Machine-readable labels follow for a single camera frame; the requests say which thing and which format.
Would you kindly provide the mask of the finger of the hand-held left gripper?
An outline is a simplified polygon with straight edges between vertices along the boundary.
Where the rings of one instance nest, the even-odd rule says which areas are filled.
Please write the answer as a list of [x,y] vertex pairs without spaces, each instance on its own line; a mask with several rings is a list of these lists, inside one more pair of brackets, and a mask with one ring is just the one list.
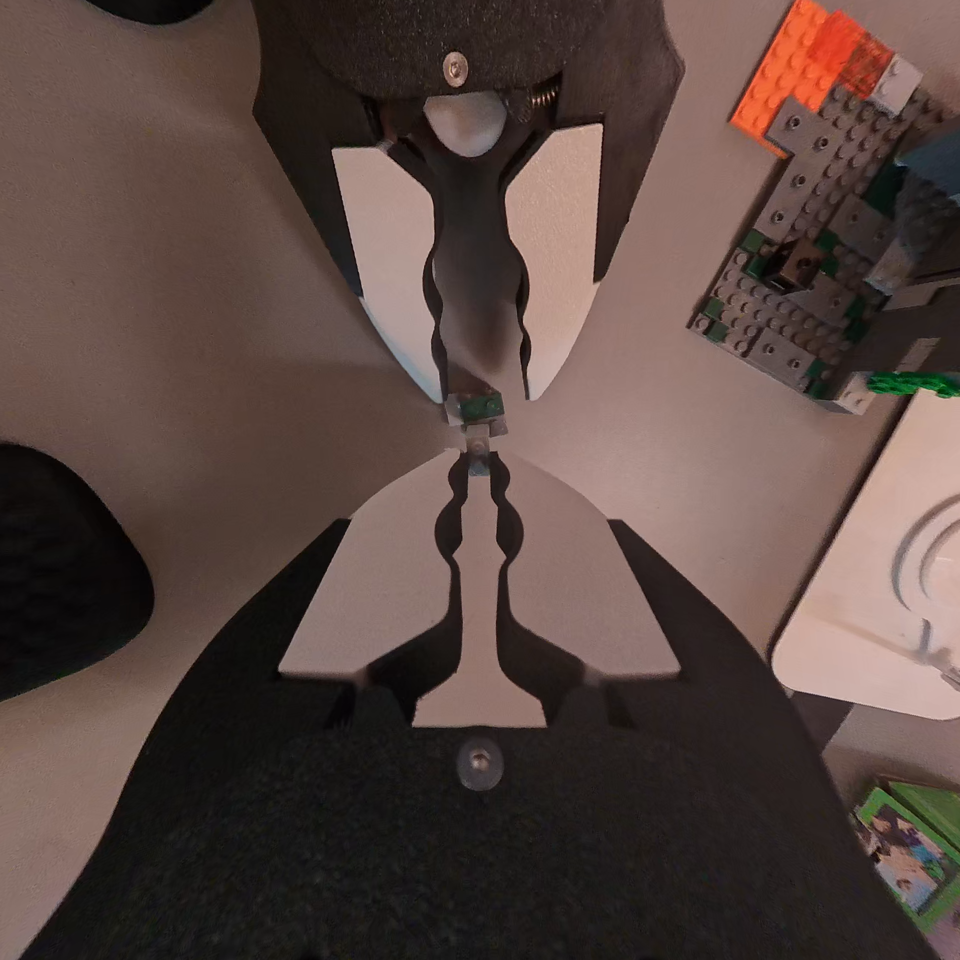
[[435,276],[442,232],[437,182],[409,145],[340,147],[332,159],[366,315],[390,353],[436,403],[449,391]]
[[549,133],[505,193],[510,240],[525,278],[525,392],[537,401],[567,362],[593,307],[602,123]]

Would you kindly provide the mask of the grey baseplate brick building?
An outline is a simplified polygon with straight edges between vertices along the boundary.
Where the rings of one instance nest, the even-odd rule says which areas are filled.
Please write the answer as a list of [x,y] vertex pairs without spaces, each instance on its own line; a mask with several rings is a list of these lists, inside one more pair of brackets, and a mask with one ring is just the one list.
[[841,10],[793,2],[729,118],[777,177],[687,328],[812,402],[958,398],[958,111]]

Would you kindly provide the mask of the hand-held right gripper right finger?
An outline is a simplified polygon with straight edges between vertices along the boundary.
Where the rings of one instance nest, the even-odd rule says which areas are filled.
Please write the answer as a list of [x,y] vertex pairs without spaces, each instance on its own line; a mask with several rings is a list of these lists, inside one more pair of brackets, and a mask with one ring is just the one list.
[[674,680],[681,664],[606,516],[515,454],[489,458],[496,655],[551,725],[573,690]]

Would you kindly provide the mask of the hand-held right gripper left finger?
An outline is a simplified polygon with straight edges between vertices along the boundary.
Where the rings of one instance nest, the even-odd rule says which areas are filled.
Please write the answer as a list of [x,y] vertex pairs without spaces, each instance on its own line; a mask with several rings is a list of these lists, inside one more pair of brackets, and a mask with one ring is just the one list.
[[350,519],[278,666],[390,690],[407,722],[462,658],[462,454],[446,450]]

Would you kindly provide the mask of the black quilted elbow pad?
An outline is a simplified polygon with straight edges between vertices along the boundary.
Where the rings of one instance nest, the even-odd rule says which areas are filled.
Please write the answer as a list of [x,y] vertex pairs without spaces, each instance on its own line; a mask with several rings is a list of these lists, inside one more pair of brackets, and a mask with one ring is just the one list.
[[101,662],[155,606],[137,547],[95,490],[51,455],[1,444],[1,700]]
[[148,27],[180,25],[198,17],[214,1],[86,1],[114,18]]

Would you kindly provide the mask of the green toy box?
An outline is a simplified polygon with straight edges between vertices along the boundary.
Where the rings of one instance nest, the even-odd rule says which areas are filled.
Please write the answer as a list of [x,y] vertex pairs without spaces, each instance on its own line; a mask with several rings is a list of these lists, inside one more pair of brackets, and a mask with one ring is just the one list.
[[851,814],[861,847],[941,958],[958,958],[959,796],[886,779]]

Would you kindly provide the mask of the small grey brick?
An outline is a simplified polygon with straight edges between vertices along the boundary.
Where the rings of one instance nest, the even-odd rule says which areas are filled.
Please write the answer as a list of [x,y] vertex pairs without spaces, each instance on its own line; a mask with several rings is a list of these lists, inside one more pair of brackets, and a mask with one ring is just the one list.
[[484,419],[462,426],[467,472],[470,477],[489,477],[492,456],[498,443],[509,433],[503,416]]

